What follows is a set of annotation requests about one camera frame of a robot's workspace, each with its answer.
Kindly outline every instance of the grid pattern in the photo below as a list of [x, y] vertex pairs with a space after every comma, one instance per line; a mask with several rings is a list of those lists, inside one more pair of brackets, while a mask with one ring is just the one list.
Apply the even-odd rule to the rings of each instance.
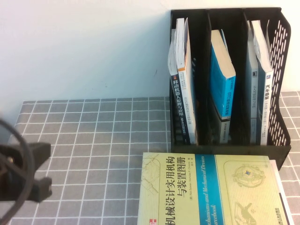
[[171, 149], [168, 97], [24, 102], [16, 128], [51, 143], [36, 178], [51, 177], [53, 195], [11, 225], [136, 225], [142, 155]]
[[300, 224], [300, 92], [282, 92], [279, 107], [292, 149], [279, 171], [294, 223]]

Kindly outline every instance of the blue book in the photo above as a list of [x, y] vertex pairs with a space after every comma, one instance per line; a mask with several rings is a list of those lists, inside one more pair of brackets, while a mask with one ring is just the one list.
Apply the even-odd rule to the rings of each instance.
[[219, 30], [211, 32], [210, 92], [221, 120], [230, 119], [235, 70]]

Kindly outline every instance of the book stack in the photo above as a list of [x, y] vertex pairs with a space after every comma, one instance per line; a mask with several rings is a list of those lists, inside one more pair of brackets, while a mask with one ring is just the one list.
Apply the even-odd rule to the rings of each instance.
[[177, 19], [172, 30], [168, 68], [185, 144], [197, 144], [195, 91], [189, 42], [188, 19]]
[[138, 225], [292, 224], [267, 156], [144, 153]]
[[214, 133], [218, 143], [228, 143], [234, 86], [235, 70], [227, 50], [224, 33], [213, 30], [211, 32], [209, 108], [212, 112]]
[[[260, 21], [248, 21], [247, 24], [246, 71], [242, 74], [245, 77], [244, 83], [239, 84], [243, 85], [241, 88], [243, 94], [239, 97], [245, 106], [243, 118], [249, 125], [249, 144], [267, 145], [273, 80], [270, 47], [264, 37]], [[231, 58], [233, 51], [237, 50], [229, 51], [223, 30], [212, 30], [209, 88], [207, 106], [204, 107], [208, 108], [212, 142], [215, 144], [231, 143], [233, 105], [238, 108], [237, 105], [241, 104], [240, 101], [234, 101], [236, 68]], [[197, 118], [191, 59], [188, 19], [180, 18], [177, 19], [176, 29], [172, 30], [168, 67], [182, 140], [185, 144], [198, 144], [197, 133], [198, 129], [202, 128], [196, 126], [196, 121], [203, 118]]]

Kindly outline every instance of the white book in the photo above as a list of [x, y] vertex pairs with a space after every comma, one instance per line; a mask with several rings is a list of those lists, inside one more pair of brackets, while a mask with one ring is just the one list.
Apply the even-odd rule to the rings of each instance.
[[258, 63], [254, 51], [253, 33], [250, 27], [250, 22], [248, 21], [245, 98], [246, 98], [247, 119], [250, 124], [251, 144], [256, 144], [257, 88], [258, 88]]
[[187, 119], [189, 139], [191, 144], [197, 144], [195, 92], [188, 32], [188, 19], [186, 19], [186, 21], [184, 21], [184, 18], [177, 19], [174, 46], [183, 104]]
[[254, 50], [258, 59], [257, 143], [267, 145], [273, 68], [260, 21], [252, 21]]
[[279, 176], [279, 172], [278, 172], [278, 169], [277, 169], [276, 160], [270, 160], [270, 164], [272, 165], [272, 168], [273, 168], [273, 171], [274, 171], [274, 174], [275, 174], [275, 177], [276, 177], [280, 199], [281, 199], [282, 205], [283, 205], [284, 210], [285, 210], [285, 217], [288, 220], [289, 225], [294, 225], [294, 221], [293, 221], [293, 218], [292, 218], [290, 207], [289, 207], [289, 204], [287, 203], [287, 199], [286, 199], [286, 196], [285, 196], [285, 191], [283, 189], [281, 179], [280, 179], [280, 176]]

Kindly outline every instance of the desk organizer compartment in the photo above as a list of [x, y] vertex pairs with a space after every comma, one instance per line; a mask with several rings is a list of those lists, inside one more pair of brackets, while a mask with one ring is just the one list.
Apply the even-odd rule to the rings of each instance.
[[[266, 155], [275, 159], [280, 169], [289, 153], [290, 136], [279, 109], [279, 94], [291, 36], [291, 28], [281, 8], [222, 8], [187, 9], [171, 11], [171, 29], [176, 28], [177, 18], [187, 18], [189, 23], [192, 59], [195, 61], [194, 84], [197, 99], [196, 121], [199, 145], [184, 145], [181, 138], [179, 118], [170, 86], [171, 144], [174, 153]], [[250, 124], [245, 117], [243, 105], [245, 67], [248, 40], [247, 20], [260, 20], [262, 30], [270, 42], [271, 64], [274, 68], [268, 145], [249, 145]], [[231, 143], [215, 145], [209, 123], [207, 99], [209, 93], [211, 31], [223, 29], [228, 52], [236, 71], [236, 83], [230, 124]]]

